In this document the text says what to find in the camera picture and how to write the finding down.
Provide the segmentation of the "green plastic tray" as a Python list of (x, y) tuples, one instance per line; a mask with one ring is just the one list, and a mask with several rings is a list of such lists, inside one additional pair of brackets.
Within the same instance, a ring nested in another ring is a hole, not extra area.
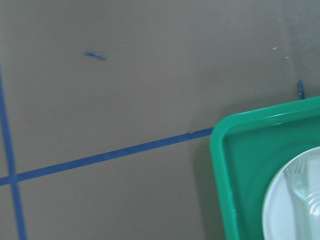
[(263, 239), (263, 201), (272, 178), (319, 145), (318, 97), (229, 115), (216, 125), (209, 149), (228, 240)]

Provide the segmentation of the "white round plate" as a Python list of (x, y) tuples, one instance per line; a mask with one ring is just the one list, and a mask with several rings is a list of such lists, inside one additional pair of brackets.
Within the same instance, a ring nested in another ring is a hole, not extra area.
[(271, 180), (263, 200), (262, 232), (266, 240), (297, 240), (292, 200), (289, 194), (285, 169), (296, 159), (309, 160), (311, 181), (313, 186), (320, 188), (320, 149), (309, 149), (287, 163), (275, 174)]

